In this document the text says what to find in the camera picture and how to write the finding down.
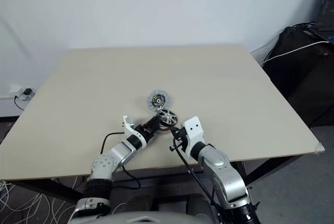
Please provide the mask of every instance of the circular part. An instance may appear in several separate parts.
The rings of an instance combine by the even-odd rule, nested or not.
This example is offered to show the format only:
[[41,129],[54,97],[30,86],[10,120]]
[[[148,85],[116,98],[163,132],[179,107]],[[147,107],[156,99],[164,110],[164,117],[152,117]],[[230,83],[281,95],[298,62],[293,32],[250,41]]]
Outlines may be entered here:
[[167,132],[167,131],[169,131],[170,129],[171,129],[170,127],[164,126],[164,125],[162,125],[162,124],[159,125],[159,131]]
[[178,122],[176,114],[169,109],[159,110],[158,115],[161,117],[160,123],[163,126],[172,127],[175,126]]
[[163,90],[154,90],[147,98],[147,106],[153,112],[158,112],[160,109],[169,109],[171,102],[170,96]]

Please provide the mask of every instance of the desk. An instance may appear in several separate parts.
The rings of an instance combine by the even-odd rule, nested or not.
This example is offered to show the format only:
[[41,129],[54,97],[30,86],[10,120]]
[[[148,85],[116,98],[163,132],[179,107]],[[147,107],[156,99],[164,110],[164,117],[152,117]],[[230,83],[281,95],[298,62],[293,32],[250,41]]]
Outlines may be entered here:
[[[0,178],[90,174],[104,136],[152,117],[147,96],[167,91],[182,122],[199,116],[205,140],[231,161],[324,151],[252,56],[238,45],[70,50],[0,146]],[[105,150],[120,141],[111,137]],[[157,135],[129,170],[182,165]]]

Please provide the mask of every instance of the wire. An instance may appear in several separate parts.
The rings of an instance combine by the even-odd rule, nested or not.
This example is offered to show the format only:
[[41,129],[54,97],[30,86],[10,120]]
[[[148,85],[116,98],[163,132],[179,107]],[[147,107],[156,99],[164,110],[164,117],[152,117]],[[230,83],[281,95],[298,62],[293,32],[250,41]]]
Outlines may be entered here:
[[138,186],[137,187],[129,187],[129,186],[114,186],[113,188],[124,188],[124,189],[131,189],[131,190],[137,190],[141,188],[140,181],[132,174],[130,174],[128,171],[126,171],[125,167],[122,166],[124,172],[130,176],[135,182],[137,182]]
[[[75,184],[77,183],[77,179],[78,179],[78,177],[75,177],[74,183],[73,183],[73,185],[72,185],[72,189],[74,189]],[[58,208],[57,212],[55,213],[55,212],[53,211],[53,204],[54,204],[54,201],[55,201],[55,198],[52,200],[52,204],[51,204],[52,220],[50,221],[50,224],[53,222],[53,220],[54,220],[54,222],[55,222],[56,224],[58,224],[58,220],[56,219],[56,216],[57,216],[58,212],[60,211],[60,209],[63,207],[63,205],[66,203],[65,201],[63,201],[63,203],[60,205],[60,207]]]
[[[281,33],[279,33],[279,34],[277,35],[277,36],[281,36],[281,35],[284,33],[284,35],[282,36],[282,38],[283,38],[283,43],[282,43],[281,49],[283,49],[283,47],[284,47],[285,41],[286,41],[286,39],[287,39],[287,36],[293,31],[294,28],[296,28],[296,27],[307,27],[307,26],[309,26],[309,25],[313,25],[313,24],[315,24],[314,21],[303,22],[303,23],[294,24],[293,26],[289,27],[289,28],[287,29],[286,32],[285,32],[285,29],[284,29]],[[270,54],[273,52],[273,50],[275,49],[275,47],[276,47],[276,46],[274,46],[274,47],[268,52],[267,56],[264,58],[264,61],[270,56]]]
[[214,200],[214,186],[212,187],[211,199]]
[[[32,199],[28,200],[26,203],[24,203],[23,205],[19,206],[19,207],[16,208],[15,210],[13,210],[13,209],[10,208],[10,209],[13,210],[13,211],[12,211],[10,214],[8,214],[8,215],[6,216],[5,219],[3,219],[3,221],[1,222],[1,224],[3,224],[3,223],[9,218],[9,216],[11,216],[11,215],[12,215],[13,213],[15,213],[16,211],[20,212],[21,210],[29,209],[33,204],[36,203],[35,200],[36,200],[39,196],[40,196],[40,194],[35,195]],[[26,206],[26,205],[27,205],[29,202],[31,202],[31,201],[33,201],[33,203],[32,203],[29,207],[26,207],[26,208],[23,208],[23,209],[19,210],[20,208]]]
[[[105,142],[106,142],[106,139],[111,136],[111,135],[115,135],[115,134],[124,134],[124,132],[115,132],[115,133],[110,133],[110,134],[107,134],[103,140],[103,143],[102,143],[102,147],[101,147],[101,152],[100,154],[103,154],[103,150],[104,150],[104,145],[105,145]],[[137,182],[138,186],[137,187],[129,187],[129,186],[115,186],[113,188],[124,188],[124,189],[130,189],[130,190],[137,190],[137,189],[140,189],[141,188],[141,184],[140,184],[140,181],[132,174],[130,174],[128,171],[126,171],[125,167],[122,166],[124,172],[130,176],[134,181]]]
[[[41,204],[41,200],[42,200],[42,195],[40,195],[37,199],[35,199],[35,200],[32,202],[31,206],[29,207],[29,211],[28,211],[27,217],[26,217],[25,219],[23,219],[23,220],[20,220],[20,221],[14,223],[14,224],[19,224],[19,223],[21,223],[21,222],[23,222],[23,221],[25,221],[25,220],[28,220],[28,219],[30,219],[31,217],[33,217],[33,216],[36,214],[37,209],[39,208],[39,206],[40,206],[40,204]],[[30,212],[32,206],[35,205],[37,202],[38,202],[38,204],[37,204],[37,207],[36,207],[35,211],[33,212],[33,214],[32,214],[31,216],[29,216],[29,212]]]
[[184,159],[184,157],[181,155],[180,151],[178,150],[178,147],[176,145],[176,138],[173,138],[173,145],[174,148],[178,154],[178,156],[181,158],[181,160],[183,161],[184,165],[186,166],[186,168],[188,169],[188,171],[192,174],[192,176],[194,177],[195,181],[198,183],[198,185],[202,188],[202,190],[204,191],[204,193],[207,195],[207,197],[211,200],[211,203],[213,203],[213,199],[211,198],[210,193],[208,192],[208,190],[205,188],[205,186],[201,183],[201,181],[199,180],[199,178],[196,176],[196,174],[194,173],[193,169],[190,167],[190,165],[188,164],[188,162]]
[[30,213],[30,210],[32,209],[33,205],[29,208],[28,213],[27,213],[27,217],[26,217],[26,219],[24,219],[24,220],[26,220],[26,224],[28,224],[28,220],[36,214],[37,209],[41,204],[41,201],[42,201],[42,195],[39,197],[39,201],[38,201],[37,207],[35,209],[35,212],[31,216],[29,216],[29,213]]
[[103,140],[103,143],[102,143],[102,148],[101,148],[101,152],[100,154],[103,154],[103,150],[104,150],[104,145],[105,145],[105,141],[106,139],[110,136],[110,135],[114,135],[114,134],[124,134],[124,132],[116,132],[116,133],[110,133],[110,134],[107,134]]
[[19,108],[19,109],[21,109],[22,111],[24,111],[24,109],[23,108],[21,108],[17,103],[16,103],[16,99],[18,99],[18,98],[20,98],[20,96],[22,95],[23,93],[21,93],[19,96],[14,96],[14,104]]
[[45,194],[43,194],[43,196],[44,196],[44,198],[46,199],[47,205],[49,206],[49,209],[48,209],[48,211],[47,211],[47,216],[46,216],[46,219],[45,219],[45,220],[43,221],[43,223],[42,223],[42,224],[45,224],[45,223],[46,223],[46,221],[48,220],[49,216],[50,216],[50,212],[51,212],[51,203],[50,203],[50,200],[49,200],[49,198],[48,198],[48,197],[46,197],[46,195],[45,195]]
[[120,206],[125,205],[125,204],[126,204],[126,202],[120,203],[117,207],[114,208],[111,215],[113,215],[115,213],[116,209],[118,209]]
[[[61,185],[63,185],[63,186],[66,186],[64,183],[61,182],[60,178],[56,178],[56,181],[57,181],[59,184],[61,184]],[[75,185],[75,186],[73,187],[73,189],[76,189],[77,187],[80,187],[80,186],[83,184],[83,182],[85,182],[85,177],[84,177],[84,176],[81,177],[81,181],[79,182],[78,185]]]
[[292,50],[292,51],[290,51],[290,52],[286,52],[286,53],[283,53],[283,54],[280,54],[280,55],[276,55],[276,56],[274,56],[274,57],[271,57],[271,58],[269,58],[269,59],[263,61],[263,62],[262,62],[262,65],[263,65],[264,63],[266,63],[266,62],[268,62],[268,61],[274,59],[274,58],[281,57],[281,56],[287,55],[287,54],[289,54],[289,53],[293,53],[293,52],[295,52],[295,51],[298,51],[298,50],[301,50],[301,49],[304,49],[304,48],[307,48],[307,47],[309,47],[309,46],[316,45],[316,44],[319,44],[319,43],[329,43],[329,41],[318,41],[318,42],[314,42],[314,43],[312,43],[312,44],[302,46],[301,48],[297,48],[297,49]]
[[[4,204],[3,208],[1,208],[0,210],[0,213],[2,212],[2,210],[5,209],[6,205],[7,205],[7,202],[8,202],[8,199],[9,199],[9,190],[8,190],[8,187],[7,187],[7,184],[4,183],[4,184],[1,184],[1,189],[5,189],[6,190],[6,193],[0,198],[0,201]],[[6,201],[2,201],[2,198],[5,197],[7,195],[7,198],[6,198]]]
[[58,222],[60,221],[60,219],[61,219],[61,217],[63,216],[63,214],[66,212],[66,211],[68,211],[69,209],[71,209],[71,208],[74,208],[75,206],[70,206],[70,207],[68,207],[68,208],[66,208],[64,211],[62,211],[62,213],[59,215],[59,217],[58,217]]

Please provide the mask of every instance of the table leg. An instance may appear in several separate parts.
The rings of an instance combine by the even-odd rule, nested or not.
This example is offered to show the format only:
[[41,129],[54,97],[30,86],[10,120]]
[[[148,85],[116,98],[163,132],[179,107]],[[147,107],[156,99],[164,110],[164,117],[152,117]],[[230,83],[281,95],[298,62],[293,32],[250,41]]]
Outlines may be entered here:
[[8,183],[12,183],[14,185],[18,185],[26,189],[62,199],[71,203],[77,203],[77,201],[82,196],[82,193],[75,191],[70,187],[63,186],[50,179],[8,181]]
[[238,171],[238,173],[241,175],[242,179],[245,179],[247,177],[246,169],[244,166],[243,161],[233,161],[231,162],[231,166]]
[[279,169],[285,167],[299,157],[301,156],[286,156],[271,158],[267,160],[265,163],[260,165],[257,169],[255,169],[253,172],[246,176],[246,178],[244,179],[246,186],[258,180],[264,175],[269,175],[278,171]]

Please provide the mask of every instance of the metal wheel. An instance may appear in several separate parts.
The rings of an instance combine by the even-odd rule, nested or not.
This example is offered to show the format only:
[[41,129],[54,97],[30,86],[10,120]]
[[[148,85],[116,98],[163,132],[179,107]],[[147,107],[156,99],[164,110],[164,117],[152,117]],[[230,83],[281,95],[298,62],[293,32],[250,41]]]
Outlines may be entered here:
[[159,110],[158,115],[161,116],[161,125],[163,126],[172,127],[178,122],[176,114],[169,109]]

